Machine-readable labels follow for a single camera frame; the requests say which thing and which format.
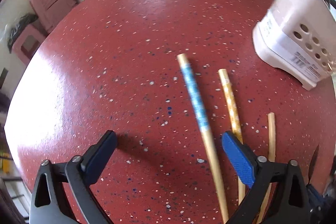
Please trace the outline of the dark translucent plastic spoon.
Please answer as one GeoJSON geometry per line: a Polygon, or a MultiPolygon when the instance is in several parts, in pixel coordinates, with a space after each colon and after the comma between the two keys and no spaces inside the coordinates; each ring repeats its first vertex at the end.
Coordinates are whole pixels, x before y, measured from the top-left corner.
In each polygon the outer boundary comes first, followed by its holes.
{"type": "Polygon", "coordinates": [[[316,162],[317,162],[317,159],[318,159],[318,153],[319,153],[319,144],[315,148],[313,156],[311,157],[311,161],[310,161],[310,164],[309,164],[308,184],[310,184],[311,178],[312,178],[313,173],[314,173],[315,165],[316,165],[316,162]]]}

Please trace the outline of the plain bamboo chopstick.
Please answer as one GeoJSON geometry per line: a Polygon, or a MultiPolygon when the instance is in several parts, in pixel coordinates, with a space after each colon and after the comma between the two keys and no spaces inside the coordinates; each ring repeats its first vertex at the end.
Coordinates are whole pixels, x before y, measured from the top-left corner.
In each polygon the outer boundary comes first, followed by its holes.
{"type": "MultiPolygon", "coordinates": [[[[273,112],[268,114],[268,136],[269,136],[268,160],[271,162],[275,162],[275,159],[276,159],[276,121],[275,121],[275,114],[273,112]]],[[[272,189],[272,185],[269,184],[264,200],[261,204],[260,212],[259,212],[256,223],[261,223],[264,218],[265,210],[268,205],[271,189],[272,189]]]]}

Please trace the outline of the orange patterned bamboo chopstick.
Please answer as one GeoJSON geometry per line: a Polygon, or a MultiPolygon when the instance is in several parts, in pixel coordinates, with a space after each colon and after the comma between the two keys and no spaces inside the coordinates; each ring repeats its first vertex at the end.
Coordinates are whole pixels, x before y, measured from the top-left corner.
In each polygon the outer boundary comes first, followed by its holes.
{"type": "Polygon", "coordinates": [[[230,122],[231,122],[232,133],[237,137],[240,143],[243,144],[243,137],[242,137],[242,130],[240,127],[238,109],[236,106],[230,78],[228,76],[226,69],[219,69],[218,74],[220,77],[224,96],[226,99],[226,104],[227,104],[228,113],[229,113],[230,122]]]}

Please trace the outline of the pink plastic utensil holder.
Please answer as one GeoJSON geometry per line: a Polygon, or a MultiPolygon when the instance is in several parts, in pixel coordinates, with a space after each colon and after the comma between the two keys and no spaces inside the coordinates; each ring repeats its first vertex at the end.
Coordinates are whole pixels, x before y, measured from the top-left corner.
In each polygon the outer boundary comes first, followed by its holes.
{"type": "Polygon", "coordinates": [[[335,72],[335,19],[325,0],[274,0],[252,40],[262,61],[306,90],[335,72]]]}

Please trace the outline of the blue patterned bamboo chopstick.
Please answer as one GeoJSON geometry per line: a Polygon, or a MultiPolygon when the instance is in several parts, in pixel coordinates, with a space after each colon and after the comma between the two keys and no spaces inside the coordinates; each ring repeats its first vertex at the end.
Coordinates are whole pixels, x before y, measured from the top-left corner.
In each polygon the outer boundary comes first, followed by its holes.
{"type": "Polygon", "coordinates": [[[222,215],[223,223],[229,220],[226,194],[224,190],[224,183],[221,173],[221,167],[217,155],[217,150],[214,143],[213,134],[210,128],[209,120],[207,118],[206,109],[202,101],[201,93],[199,91],[197,82],[194,77],[193,70],[187,56],[182,53],[177,56],[179,67],[183,74],[190,100],[197,119],[198,127],[201,132],[203,144],[206,150],[206,155],[210,164],[210,170],[213,176],[215,190],[218,197],[219,208],[222,215]]]}

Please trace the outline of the black plastic bag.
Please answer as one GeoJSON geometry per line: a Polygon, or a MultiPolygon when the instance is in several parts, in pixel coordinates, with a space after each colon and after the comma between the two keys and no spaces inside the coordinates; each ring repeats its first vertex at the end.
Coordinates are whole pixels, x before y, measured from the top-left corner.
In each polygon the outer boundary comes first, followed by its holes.
{"type": "Polygon", "coordinates": [[[34,23],[38,19],[36,14],[27,13],[21,16],[15,25],[11,28],[9,33],[9,38],[7,40],[7,47],[11,53],[13,50],[13,45],[24,29],[31,23],[34,23]]]}

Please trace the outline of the pink plastic stool stack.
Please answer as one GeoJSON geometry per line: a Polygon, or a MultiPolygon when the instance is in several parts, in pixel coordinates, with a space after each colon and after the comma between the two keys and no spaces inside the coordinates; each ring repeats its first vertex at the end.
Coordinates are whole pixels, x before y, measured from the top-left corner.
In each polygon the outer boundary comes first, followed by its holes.
{"type": "Polygon", "coordinates": [[[33,55],[46,37],[60,21],[77,5],[75,0],[29,0],[38,19],[29,24],[13,45],[12,53],[24,65],[28,65],[33,55]]]}

